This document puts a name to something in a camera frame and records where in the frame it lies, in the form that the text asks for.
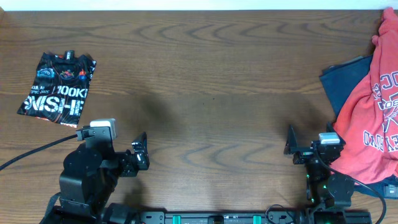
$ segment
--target black bag with white text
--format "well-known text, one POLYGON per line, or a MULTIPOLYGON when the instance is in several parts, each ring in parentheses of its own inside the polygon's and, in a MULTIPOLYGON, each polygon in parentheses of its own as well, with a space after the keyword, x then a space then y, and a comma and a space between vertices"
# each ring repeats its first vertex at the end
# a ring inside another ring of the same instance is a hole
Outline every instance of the black bag with white text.
POLYGON ((43 53, 29 96, 17 113, 77 128, 96 61, 74 51, 43 53))

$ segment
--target dark blue fabric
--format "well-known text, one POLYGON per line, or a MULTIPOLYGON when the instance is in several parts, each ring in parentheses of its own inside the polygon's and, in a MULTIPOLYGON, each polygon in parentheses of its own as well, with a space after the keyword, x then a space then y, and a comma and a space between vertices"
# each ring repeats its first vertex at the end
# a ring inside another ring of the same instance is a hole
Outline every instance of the dark blue fabric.
MULTIPOLYGON (((372 55, 358 57, 344 64, 331 66, 322 72, 319 79, 336 117, 356 85, 369 73, 371 62, 372 55)), ((368 184, 385 198, 397 199, 396 197, 386 197, 385 189, 389 185, 398 186, 398 178, 392 175, 380 182, 368 184)), ((355 186, 355 190, 376 197, 372 191, 360 185, 355 186)))
POLYGON ((372 55, 360 57, 342 65, 332 66, 324 70, 323 75, 319 77, 336 116, 338 116, 349 94, 369 73, 371 62, 372 55))

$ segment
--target wire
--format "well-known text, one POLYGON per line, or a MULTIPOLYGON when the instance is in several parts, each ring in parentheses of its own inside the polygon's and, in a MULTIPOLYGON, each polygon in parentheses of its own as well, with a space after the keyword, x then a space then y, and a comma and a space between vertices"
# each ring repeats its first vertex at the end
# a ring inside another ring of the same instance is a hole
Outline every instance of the wire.
POLYGON ((6 162, 5 164, 1 165, 0 166, 0 171, 3 170, 4 168, 6 168, 7 166, 15 163, 16 161, 18 161, 18 160, 20 160, 22 158, 25 158, 25 157, 27 157, 29 155, 32 155, 33 153, 40 152, 41 150, 44 150, 44 149, 46 149, 48 147, 51 147, 51 146, 54 146, 56 144, 60 144, 61 142, 67 141, 69 139, 73 139, 75 137, 77 137, 77 134, 65 137, 63 139, 56 140, 55 142, 51 142, 49 144, 46 144, 45 146, 38 147, 37 149, 33 149, 33 150, 29 151, 29 152, 25 152, 25 153, 15 157, 15 158, 11 159, 10 161, 6 162))
POLYGON ((272 207, 275 207, 275 206, 279 206, 279 207, 283 208, 283 209, 285 210, 285 212, 288 214, 288 216, 290 216, 290 217, 292 218, 293 222, 294 222, 294 217, 287 211, 287 209, 286 209, 285 207, 283 207, 283 206, 281 206, 281 205, 279 205, 279 204, 273 204, 273 205, 271 205, 270 207, 268 207, 268 209, 266 210, 266 219, 268 220, 268 222, 270 222, 271 224, 276 224, 276 223, 274 223, 273 221, 269 220, 269 218, 268 218, 268 211, 269 211, 272 207))
POLYGON ((334 173, 336 173, 336 174, 341 174, 341 175, 346 176, 347 178, 349 178, 349 179, 352 180, 353 182, 356 182, 357 184, 362 185, 364 188, 366 188, 366 189, 372 191, 374 194, 376 194, 376 195, 379 197, 379 199, 380 199, 380 201, 381 201, 381 203, 382 203, 382 205, 383 205, 383 211, 381 212, 380 218, 379 218, 379 220, 376 222, 376 224, 380 224, 381 221, 383 221, 384 216, 386 216, 386 211, 387 211, 387 205, 386 205, 386 201, 384 200, 384 197, 383 197, 379 192, 377 192, 376 190, 374 190, 374 189, 371 188, 371 187, 368 187, 366 184, 362 183, 361 181, 356 180, 356 179, 350 177, 349 175, 342 174, 341 172, 338 172, 337 170, 335 170, 335 169, 331 168, 330 166, 326 165, 326 164, 324 163, 324 161, 321 159, 318 150, 315 150, 315 155, 316 155, 317 159, 319 159, 320 164, 321 164, 324 168, 326 168, 327 170, 332 171, 332 172, 334 172, 334 173))

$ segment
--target blue logo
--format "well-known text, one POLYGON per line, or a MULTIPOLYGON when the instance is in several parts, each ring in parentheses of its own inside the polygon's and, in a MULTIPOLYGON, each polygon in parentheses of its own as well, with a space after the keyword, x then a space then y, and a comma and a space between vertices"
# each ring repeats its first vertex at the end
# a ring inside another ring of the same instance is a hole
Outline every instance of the blue logo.
POLYGON ((37 71, 37 77, 54 78, 54 70, 52 68, 43 68, 37 71))

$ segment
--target wood grain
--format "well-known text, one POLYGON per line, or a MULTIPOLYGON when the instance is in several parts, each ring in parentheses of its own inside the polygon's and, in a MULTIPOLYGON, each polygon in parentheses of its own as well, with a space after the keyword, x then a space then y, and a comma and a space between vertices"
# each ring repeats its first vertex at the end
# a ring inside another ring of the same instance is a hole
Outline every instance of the wood grain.
MULTIPOLYGON (((176 210, 265 210, 305 203, 305 169, 283 156, 334 119, 322 69, 373 49, 379 11, 8 12, 0 27, 0 163, 74 132, 16 110, 42 52, 98 61, 80 124, 116 118, 119 151, 149 135, 150 169, 110 202, 176 210)), ((38 223, 59 191, 69 141, 0 172, 0 223, 38 223)), ((395 223, 388 200, 384 223, 395 223)), ((376 198, 353 207, 376 220, 376 198)))

